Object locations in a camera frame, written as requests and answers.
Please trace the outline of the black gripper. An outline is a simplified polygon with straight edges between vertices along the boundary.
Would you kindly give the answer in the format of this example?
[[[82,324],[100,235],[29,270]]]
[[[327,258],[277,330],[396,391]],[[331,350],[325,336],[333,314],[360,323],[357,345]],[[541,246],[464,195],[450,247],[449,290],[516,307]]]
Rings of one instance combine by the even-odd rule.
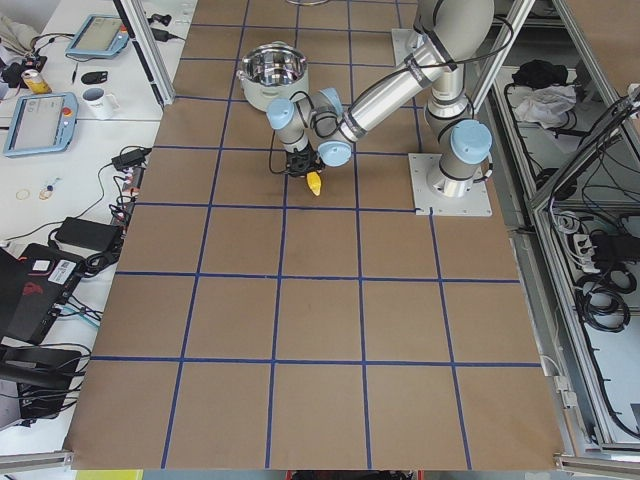
[[[304,177],[309,173],[320,171],[320,159],[312,147],[295,149],[286,153],[285,173],[292,177]]]

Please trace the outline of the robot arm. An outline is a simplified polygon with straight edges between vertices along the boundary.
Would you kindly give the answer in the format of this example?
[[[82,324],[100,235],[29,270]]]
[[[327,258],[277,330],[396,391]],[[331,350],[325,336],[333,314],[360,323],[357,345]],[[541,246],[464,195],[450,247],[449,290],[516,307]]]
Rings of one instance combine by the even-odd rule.
[[[493,18],[491,1],[421,1],[414,20],[421,44],[349,107],[333,88],[273,100],[266,116],[286,152],[280,174],[320,185],[324,167],[347,163],[359,140],[428,90],[425,119],[442,150],[428,185],[443,197],[464,196],[492,145],[488,128],[470,113],[465,66],[475,61]]]

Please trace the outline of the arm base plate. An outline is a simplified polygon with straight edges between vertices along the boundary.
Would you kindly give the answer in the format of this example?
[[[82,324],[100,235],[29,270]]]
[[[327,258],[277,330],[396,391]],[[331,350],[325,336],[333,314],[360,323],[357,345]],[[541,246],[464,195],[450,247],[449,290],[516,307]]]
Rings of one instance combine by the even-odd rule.
[[[423,43],[423,36],[413,29],[393,28],[391,30],[394,61],[397,66],[415,52]]]
[[[441,154],[408,155],[414,210],[417,215],[491,217],[492,207],[478,165],[471,178],[453,180],[440,169]]]

